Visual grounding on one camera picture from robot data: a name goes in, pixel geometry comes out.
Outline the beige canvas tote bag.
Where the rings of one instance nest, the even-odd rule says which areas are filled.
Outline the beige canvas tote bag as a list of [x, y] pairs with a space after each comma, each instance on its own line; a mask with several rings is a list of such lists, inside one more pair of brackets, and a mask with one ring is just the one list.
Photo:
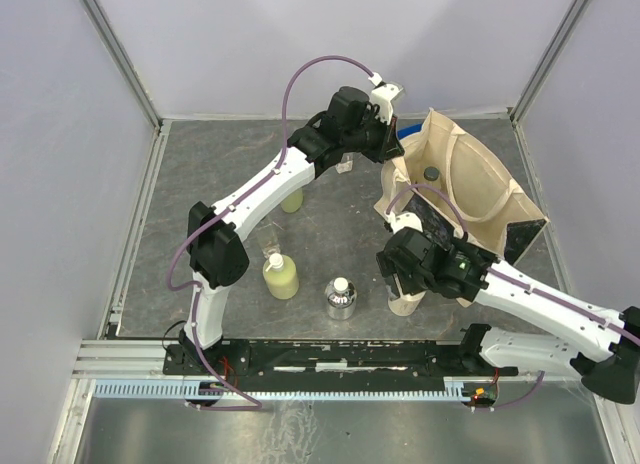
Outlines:
[[[400, 143], [405, 154], [383, 165], [382, 196], [374, 205], [384, 215], [413, 212], [423, 230], [469, 241], [510, 264], [517, 263], [548, 223], [502, 161], [457, 123], [434, 110], [420, 132]], [[442, 174], [443, 191], [417, 182], [427, 166]]]

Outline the green bottle beige flip cap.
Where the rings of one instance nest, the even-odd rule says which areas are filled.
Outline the green bottle beige flip cap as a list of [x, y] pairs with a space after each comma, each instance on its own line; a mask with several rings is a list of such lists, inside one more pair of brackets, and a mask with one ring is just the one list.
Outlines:
[[298, 188], [281, 201], [280, 207], [283, 212], [292, 214], [297, 212], [302, 207], [303, 200], [303, 189]]

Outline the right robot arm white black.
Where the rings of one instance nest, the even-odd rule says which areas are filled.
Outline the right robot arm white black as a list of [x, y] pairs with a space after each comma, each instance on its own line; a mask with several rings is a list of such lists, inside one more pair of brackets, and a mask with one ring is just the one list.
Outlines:
[[513, 334], [492, 327], [457, 351], [459, 366], [478, 375], [490, 366], [577, 376], [592, 393], [635, 403], [639, 389], [639, 309], [598, 306], [545, 285], [496, 254], [452, 237], [403, 227], [376, 255], [392, 296], [430, 291], [501, 310], [541, 329]]

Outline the silver round bottle white cap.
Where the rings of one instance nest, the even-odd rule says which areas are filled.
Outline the silver round bottle white cap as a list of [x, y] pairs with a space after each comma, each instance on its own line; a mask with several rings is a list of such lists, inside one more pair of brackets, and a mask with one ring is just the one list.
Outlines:
[[344, 277], [331, 280], [326, 289], [326, 309], [334, 320], [349, 319], [356, 308], [357, 291], [354, 284]]

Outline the beige jar wide lid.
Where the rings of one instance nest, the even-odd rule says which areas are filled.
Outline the beige jar wide lid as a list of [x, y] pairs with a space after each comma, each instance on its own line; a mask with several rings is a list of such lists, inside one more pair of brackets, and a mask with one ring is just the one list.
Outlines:
[[399, 288], [395, 289], [389, 286], [387, 305], [395, 315], [406, 317], [416, 310], [425, 294], [425, 291], [417, 294], [406, 294], [402, 293]]

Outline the clear square bottle back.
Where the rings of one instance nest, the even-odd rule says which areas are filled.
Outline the clear square bottle back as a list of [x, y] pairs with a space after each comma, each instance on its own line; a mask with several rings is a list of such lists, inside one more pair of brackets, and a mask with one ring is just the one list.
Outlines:
[[345, 153], [340, 162], [335, 165], [338, 174], [351, 172], [354, 164], [354, 156], [352, 153]]

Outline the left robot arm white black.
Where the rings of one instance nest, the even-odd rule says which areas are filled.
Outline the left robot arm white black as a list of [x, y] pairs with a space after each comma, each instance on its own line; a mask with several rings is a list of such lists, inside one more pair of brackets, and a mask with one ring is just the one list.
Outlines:
[[402, 89], [382, 83], [370, 93], [343, 86], [322, 111], [295, 130], [283, 153], [234, 193], [189, 211], [189, 266], [194, 304], [179, 341], [186, 362], [199, 374], [215, 371], [222, 319], [232, 285], [249, 267], [244, 242], [283, 200], [341, 162], [360, 153], [374, 163], [403, 155], [393, 103]]

